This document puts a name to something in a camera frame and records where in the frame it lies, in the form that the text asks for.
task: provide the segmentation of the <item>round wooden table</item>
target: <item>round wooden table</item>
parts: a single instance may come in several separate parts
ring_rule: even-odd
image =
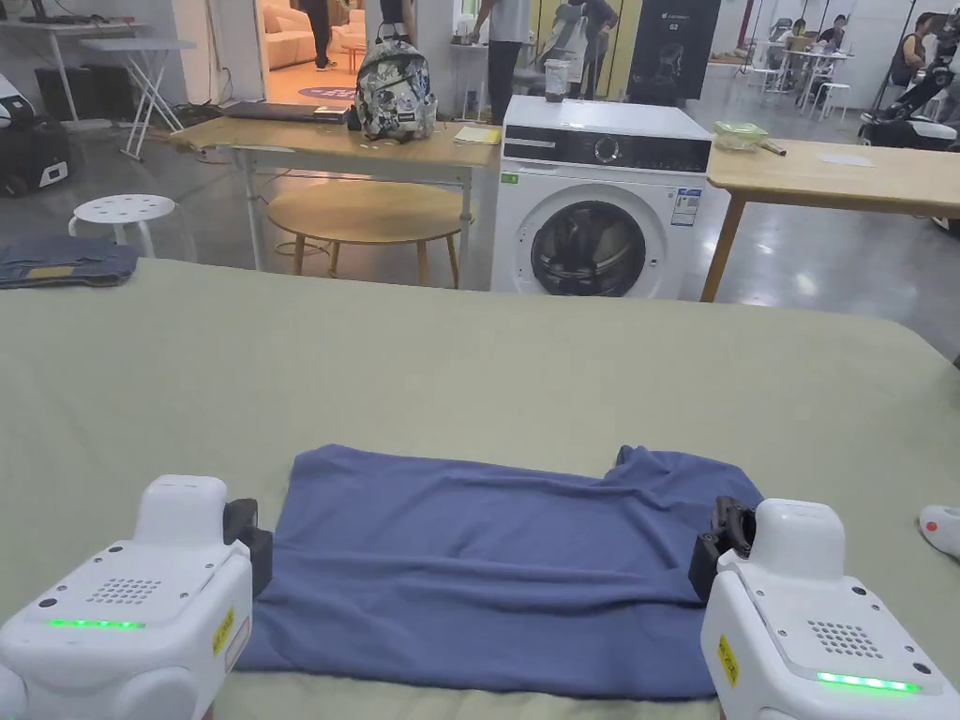
[[[306,238],[332,244],[331,276],[337,274],[340,245],[417,243],[420,285],[430,284],[426,244],[446,238],[453,286],[460,270],[453,236],[460,231],[461,197],[439,187],[405,182],[334,180],[310,185],[273,200],[271,222],[296,235],[294,275],[303,273]]]

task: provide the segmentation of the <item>green led light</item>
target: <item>green led light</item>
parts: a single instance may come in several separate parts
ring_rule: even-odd
[[[834,675],[833,673],[817,673],[817,680],[825,683],[839,683],[844,685],[859,685],[863,687],[873,687],[877,690],[897,690],[899,692],[920,692],[918,685],[910,683],[900,683],[892,680],[879,680],[878,678],[859,678],[855,675]]]
[[[110,620],[51,620],[54,628],[105,628],[107,630],[140,630],[144,622],[111,622]]]

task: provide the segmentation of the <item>sofa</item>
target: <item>sofa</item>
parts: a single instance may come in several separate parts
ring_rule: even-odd
[[[306,12],[289,0],[263,0],[263,31],[271,70],[317,59],[317,46]]]

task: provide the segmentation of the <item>backpack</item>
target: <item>backpack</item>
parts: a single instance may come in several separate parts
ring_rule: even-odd
[[[357,72],[355,105],[360,128],[371,140],[429,137],[437,122],[437,97],[430,90],[426,58],[409,42],[396,35],[382,38],[378,31]]]

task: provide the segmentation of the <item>yellow notepad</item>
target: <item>yellow notepad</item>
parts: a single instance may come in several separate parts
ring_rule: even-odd
[[[462,128],[453,138],[457,142],[475,142],[480,145],[497,145],[500,142],[499,128]]]

